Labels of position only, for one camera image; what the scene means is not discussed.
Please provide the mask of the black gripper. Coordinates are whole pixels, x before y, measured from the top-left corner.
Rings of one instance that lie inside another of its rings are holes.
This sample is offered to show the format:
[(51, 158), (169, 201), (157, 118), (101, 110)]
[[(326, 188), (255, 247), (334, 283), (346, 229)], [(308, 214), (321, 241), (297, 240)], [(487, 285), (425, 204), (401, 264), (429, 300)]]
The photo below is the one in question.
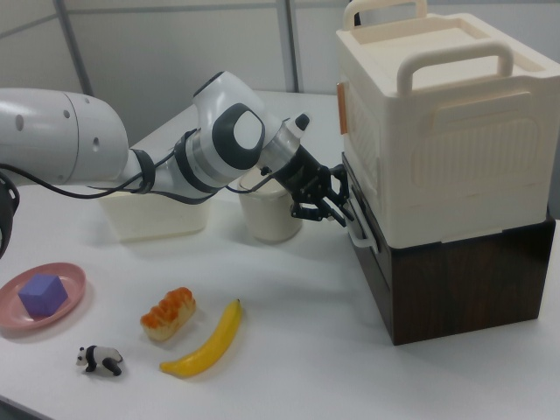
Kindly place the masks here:
[(328, 169), (307, 149), (299, 147), (289, 162), (279, 170), (279, 184), (294, 200), (290, 207), (293, 218), (308, 221), (333, 220), (343, 228), (348, 221), (355, 221), (354, 215), (345, 208), (350, 192), (347, 169), (343, 164)]

